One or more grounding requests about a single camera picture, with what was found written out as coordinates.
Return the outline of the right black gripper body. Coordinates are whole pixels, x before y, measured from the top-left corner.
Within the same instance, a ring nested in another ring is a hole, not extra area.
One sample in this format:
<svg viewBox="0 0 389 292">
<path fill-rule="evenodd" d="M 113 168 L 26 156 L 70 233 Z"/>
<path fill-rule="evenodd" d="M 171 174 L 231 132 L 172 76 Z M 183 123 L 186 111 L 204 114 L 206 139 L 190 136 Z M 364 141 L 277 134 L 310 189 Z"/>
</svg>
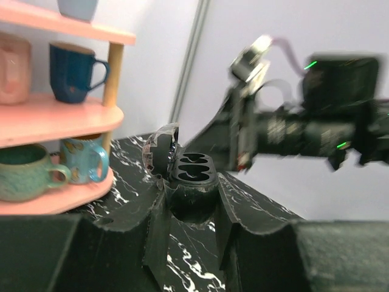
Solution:
<svg viewBox="0 0 389 292">
<path fill-rule="evenodd" d="M 247 171 L 258 154 L 295 156 L 301 152 L 306 122 L 283 106 L 275 111 L 255 112 L 254 96 L 229 91 L 231 102 L 229 170 Z"/>
</svg>

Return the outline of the green ceramic mug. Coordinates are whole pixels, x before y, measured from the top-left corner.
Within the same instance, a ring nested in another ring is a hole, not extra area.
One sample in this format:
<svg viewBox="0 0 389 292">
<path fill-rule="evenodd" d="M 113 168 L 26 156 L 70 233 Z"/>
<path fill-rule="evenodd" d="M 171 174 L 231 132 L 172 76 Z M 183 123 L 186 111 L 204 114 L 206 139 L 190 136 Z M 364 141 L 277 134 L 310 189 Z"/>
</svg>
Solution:
<svg viewBox="0 0 389 292">
<path fill-rule="evenodd" d="M 23 202 L 68 184 L 71 171 L 54 164 L 40 144 L 1 149 L 1 200 Z"/>
</svg>

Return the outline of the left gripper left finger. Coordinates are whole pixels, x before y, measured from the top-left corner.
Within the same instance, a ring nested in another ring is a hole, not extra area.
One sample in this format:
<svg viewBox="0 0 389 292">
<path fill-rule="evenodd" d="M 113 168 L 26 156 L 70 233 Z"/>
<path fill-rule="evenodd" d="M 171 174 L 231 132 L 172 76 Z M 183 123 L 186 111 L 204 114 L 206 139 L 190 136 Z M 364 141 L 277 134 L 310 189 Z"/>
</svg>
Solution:
<svg viewBox="0 0 389 292">
<path fill-rule="evenodd" d="M 154 185 L 97 221 L 3 216 L 1 290 L 162 291 L 168 217 Z"/>
</svg>

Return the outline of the dark blue mug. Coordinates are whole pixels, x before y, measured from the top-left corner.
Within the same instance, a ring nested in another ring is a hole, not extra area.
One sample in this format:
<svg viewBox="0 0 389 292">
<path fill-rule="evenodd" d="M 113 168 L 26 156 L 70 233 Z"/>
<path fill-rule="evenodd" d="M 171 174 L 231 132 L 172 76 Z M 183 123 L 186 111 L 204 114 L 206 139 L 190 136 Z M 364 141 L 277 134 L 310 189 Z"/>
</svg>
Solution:
<svg viewBox="0 0 389 292">
<path fill-rule="evenodd" d="M 49 59 L 50 86 L 56 100 L 63 103 L 83 103 L 90 91 L 106 83 L 110 74 L 108 62 L 96 59 L 93 50 L 76 44 L 50 43 Z M 92 73 L 97 63 L 105 67 L 105 75 L 92 85 Z"/>
</svg>

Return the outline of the pink mug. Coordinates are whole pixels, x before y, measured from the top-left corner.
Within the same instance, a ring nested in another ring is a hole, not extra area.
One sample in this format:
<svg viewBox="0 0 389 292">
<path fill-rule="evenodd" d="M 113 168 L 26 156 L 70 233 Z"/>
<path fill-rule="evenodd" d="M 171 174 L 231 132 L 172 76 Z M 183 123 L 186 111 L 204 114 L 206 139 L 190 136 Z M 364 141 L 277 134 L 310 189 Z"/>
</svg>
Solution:
<svg viewBox="0 0 389 292">
<path fill-rule="evenodd" d="M 32 81 L 32 45 L 25 38 L 1 32 L 1 105 L 28 100 Z"/>
</svg>

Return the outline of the light blue ceramic mug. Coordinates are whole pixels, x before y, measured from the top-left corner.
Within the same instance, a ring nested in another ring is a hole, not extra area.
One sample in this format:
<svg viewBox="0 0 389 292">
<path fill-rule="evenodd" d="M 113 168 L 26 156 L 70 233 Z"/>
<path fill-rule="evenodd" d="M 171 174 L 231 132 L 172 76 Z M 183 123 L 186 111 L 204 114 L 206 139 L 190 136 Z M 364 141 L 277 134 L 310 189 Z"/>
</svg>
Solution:
<svg viewBox="0 0 389 292">
<path fill-rule="evenodd" d="M 71 184 L 100 183 L 107 177 L 109 155 L 102 134 L 60 140 L 60 164 L 71 171 Z"/>
</svg>

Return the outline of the pink three-tier wooden shelf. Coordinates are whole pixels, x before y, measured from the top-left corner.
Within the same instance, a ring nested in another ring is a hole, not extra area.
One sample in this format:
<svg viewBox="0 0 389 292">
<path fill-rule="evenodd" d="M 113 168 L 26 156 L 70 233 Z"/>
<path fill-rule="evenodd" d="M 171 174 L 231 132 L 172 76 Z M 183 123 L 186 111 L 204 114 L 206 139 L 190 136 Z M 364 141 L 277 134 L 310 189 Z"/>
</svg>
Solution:
<svg viewBox="0 0 389 292">
<path fill-rule="evenodd" d="M 122 65 L 123 48 L 134 44 L 136 38 L 128 32 L 104 28 L 59 13 L 24 4 L 19 1 L 1 2 L 1 21 L 107 41 L 110 74 L 104 86 L 102 100 L 88 94 L 83 103 L 69 104 L 56 100 L 52 89 L 48 93 L 34 93 L 16 105 L 1 105 L 1 149 L 20 145 L 40 144 L 46 148 L 54 164 L 60 164 L 60 140 L 102 134 L 102 147 L 109 155 L 111 133 L 123 120 L 123 112 L 116 105 Z M 113 183 L 109 166 L 102 182 L 71 184 L 48 189 L 41 196 L 23 202 L 1 200 L 2 215 L 60 214 L 105 196 Z"/>
</svg>

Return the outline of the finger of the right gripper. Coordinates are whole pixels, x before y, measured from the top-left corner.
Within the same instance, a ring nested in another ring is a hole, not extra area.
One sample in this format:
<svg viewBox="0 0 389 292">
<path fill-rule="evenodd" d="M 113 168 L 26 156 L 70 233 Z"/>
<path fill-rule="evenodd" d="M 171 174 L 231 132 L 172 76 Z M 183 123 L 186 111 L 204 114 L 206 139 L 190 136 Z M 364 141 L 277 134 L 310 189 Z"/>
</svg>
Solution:
<svg viewBox="0 0 389 292">
<path fill-rule="evenodd" d="M 217 170 L 233 170 L 231 121 L 231 97 L 226 97 L 213 119 L 185 145 L 185 152 L 210 156 Z"/>
</svg>

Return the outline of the right light blue tumbler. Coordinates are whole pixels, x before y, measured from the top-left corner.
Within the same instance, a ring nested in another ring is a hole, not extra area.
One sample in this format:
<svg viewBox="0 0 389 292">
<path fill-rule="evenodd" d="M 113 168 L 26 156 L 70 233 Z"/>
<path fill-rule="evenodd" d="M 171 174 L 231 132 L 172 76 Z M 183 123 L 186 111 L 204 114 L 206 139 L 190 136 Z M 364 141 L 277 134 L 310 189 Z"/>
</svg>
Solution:
<svg viewBox="0 0 389 292">
<path fill-rule="evenodd" d="M 94 19 L 98 0 L 57 0 L 62 16 L 91 22 Z"/>
</svg>

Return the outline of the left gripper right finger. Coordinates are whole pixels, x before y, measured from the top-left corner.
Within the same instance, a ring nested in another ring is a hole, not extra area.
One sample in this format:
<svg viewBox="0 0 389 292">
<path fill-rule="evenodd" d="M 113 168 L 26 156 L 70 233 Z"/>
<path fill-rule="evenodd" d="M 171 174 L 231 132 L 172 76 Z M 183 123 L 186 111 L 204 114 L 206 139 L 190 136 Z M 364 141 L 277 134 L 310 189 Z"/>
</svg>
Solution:
<svg viewBox="0 0 389 292">
<path fill-rule="evenodd" d="M 219 175 L 214 216 L 227 291 L 387 291 L 388 223 L 284 220 Z"/>
</svg>

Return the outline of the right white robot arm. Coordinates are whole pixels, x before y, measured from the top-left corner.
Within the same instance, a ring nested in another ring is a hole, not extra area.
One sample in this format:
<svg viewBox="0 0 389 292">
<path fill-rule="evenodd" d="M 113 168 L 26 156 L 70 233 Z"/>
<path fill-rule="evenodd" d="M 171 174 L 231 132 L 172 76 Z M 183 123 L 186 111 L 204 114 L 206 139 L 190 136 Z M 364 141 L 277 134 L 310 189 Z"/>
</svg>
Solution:
<svg viewBox="0 0 389 292">
<path fill-rule="evenodd" d="M 258 154 L 326 158 L 339 169 L 348 150 L 359 164 L 388 162 L 388 101 L 375 98 L 382 57 L 314 54 L 301 81 L 303 100 L 257 111 L 238 80 L 215 117 L 187 145 L 219 170 L 249 169 Z"/>
</svg>

